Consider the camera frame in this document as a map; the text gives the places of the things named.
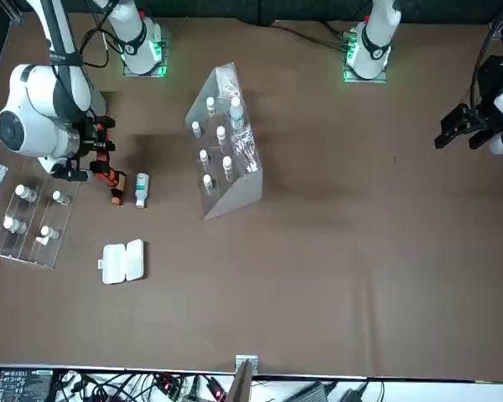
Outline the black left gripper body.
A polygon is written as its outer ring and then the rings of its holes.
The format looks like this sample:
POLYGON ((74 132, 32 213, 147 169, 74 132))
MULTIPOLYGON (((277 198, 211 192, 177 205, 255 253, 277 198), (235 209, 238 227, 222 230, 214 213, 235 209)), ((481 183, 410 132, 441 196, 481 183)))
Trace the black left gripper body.
POLYGON ((492 131, 494 134, 503 131, 503 115, 494 105, 475 108, 467 105, 466 111, 468 113, 466 135, 477 131, 492 131))

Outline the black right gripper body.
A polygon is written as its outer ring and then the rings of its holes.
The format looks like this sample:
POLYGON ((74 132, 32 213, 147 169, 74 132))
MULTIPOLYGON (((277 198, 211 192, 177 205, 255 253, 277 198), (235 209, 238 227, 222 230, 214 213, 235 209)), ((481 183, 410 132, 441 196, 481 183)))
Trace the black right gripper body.
POLYGON ((91 152, 97 151, 99 142, 96 122, 92 118, 86 118, 78 124, 78 134, 80 145, 78 148, 78 158, 86 157, 91 152))

